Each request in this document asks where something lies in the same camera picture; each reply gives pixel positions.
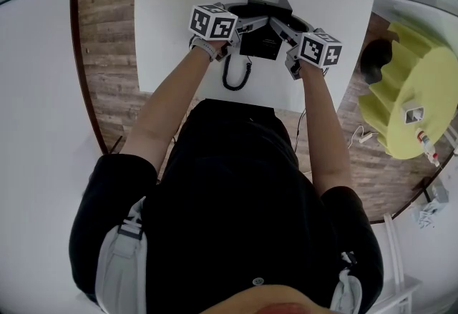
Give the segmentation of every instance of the black sleeve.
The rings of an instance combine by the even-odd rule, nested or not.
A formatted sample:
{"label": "black sleeve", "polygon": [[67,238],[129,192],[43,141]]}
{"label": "black sleeve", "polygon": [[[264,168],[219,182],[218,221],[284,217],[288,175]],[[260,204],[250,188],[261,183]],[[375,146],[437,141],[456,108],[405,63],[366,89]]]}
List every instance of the black sleeve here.
{"label": "black sleeve", "polygon": [[95,275],[105,235],[156,185],[155,168],[134,155],[100,157],[70,234],[69,255],[78,288],[95,301]]}
{"label": "black sleeve", "polygon": [[384,266],[379,243],[358,195],[348,187],[335,187],[321,196],[331,217],[341,252],[354,252],[357,264],[351,275],[363,287],[360,313],[375,303],[384,284]]}

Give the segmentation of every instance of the bracelet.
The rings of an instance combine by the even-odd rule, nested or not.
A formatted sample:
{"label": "bracelet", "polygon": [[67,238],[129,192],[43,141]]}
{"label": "bracelet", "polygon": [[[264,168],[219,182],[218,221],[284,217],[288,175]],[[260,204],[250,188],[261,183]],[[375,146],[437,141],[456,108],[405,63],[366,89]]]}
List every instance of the bracelet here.
{"label": "bracelet", "polygon": [[191,39],[189,48],[193,49],[195,46],[200,47],[201,49],[203,49],[204,51],[208,53],[208,56],[210,56],[210,62],[212,62],[218,55],[218,52],[210,43],[208,43],[206,40],[198,36],[194,36]]}

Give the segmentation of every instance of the tabletop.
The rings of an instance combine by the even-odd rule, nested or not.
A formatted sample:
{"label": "tabletop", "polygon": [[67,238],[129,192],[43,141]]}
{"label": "tabletop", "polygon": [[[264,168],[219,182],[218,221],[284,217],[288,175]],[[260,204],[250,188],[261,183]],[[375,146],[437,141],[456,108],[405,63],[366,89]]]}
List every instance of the tabletop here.
{"label": "tabletop", "polygon": [[[382,80],[372,84],[372,94],[359,97],[363,118],[379,132],[387,154],[411,159],[423,152],[416,130],[423,129],[436,143],[449,126],[458,104],[458,60],[451,49],[398,23],[389,31],[393,57],[381,68]],[[405,124],[401,106],[414,100],[424,108],[420,122]]]}
{"label": "tabletop", "polygon": [[[135,0],[135,46],[140,91],[154,92],[185,56],[191,33],[187,30],[194,4],[246,2],[247,0]],[[345,94],[361,51],[374,0],[289,0],[296,15],[321,27],[343,43],[338,65],[331,67],[326,83],[337,109]],[[250,78],[238,92],[223,86],[223,62],[214,61],[197,97],[260,105],[302,112],[301,81],[294,81],[284,62],[289,45],[282,44],[276,61],[252,57]],[[246,57],[232,56],[229,84],[239,84]]]}

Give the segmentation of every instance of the black t-shirt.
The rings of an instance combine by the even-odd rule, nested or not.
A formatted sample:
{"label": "black t-shirt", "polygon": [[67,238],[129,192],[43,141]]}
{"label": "black t-shirt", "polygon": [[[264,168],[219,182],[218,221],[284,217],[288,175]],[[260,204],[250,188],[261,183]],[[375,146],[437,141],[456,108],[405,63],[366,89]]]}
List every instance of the black t-shirt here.
{"label": "black t-shirt", "polygon": [[73,276],[94,298],[105,234],[146,196],[147,304],[198,314],[253,287],[287,285],[328,307],[342,269],[363,286],[365,313],[383,285],[381,253],[360,199],[347,187],[321,198],[299,171],[273,110],[204,101],[192,112],[164,177],[146,160],[100,158],[70,239]]}

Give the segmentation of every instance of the yellow tablecloth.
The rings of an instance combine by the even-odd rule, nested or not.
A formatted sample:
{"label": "yellow tablecloth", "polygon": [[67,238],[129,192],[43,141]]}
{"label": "yellow tablecloth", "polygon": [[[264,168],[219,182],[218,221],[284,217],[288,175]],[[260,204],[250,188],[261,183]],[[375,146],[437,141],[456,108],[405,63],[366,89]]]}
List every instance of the yellow tablecloth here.
{"label": "yellow tablecloth", "polygon": [[[369,86],[372,94],[359,97],[363,118],[379,132],[387,154],[410,159],[423,150],[415,138],[422,128],[435,143],[450,124],[458,104],[458,60],[436,40],[399,23],[389,31],[399,35],[392,42],[393,58],[381,68],[382,80]],[[424,107],[424,119],[404,124],[401,106],[415,100]]]}

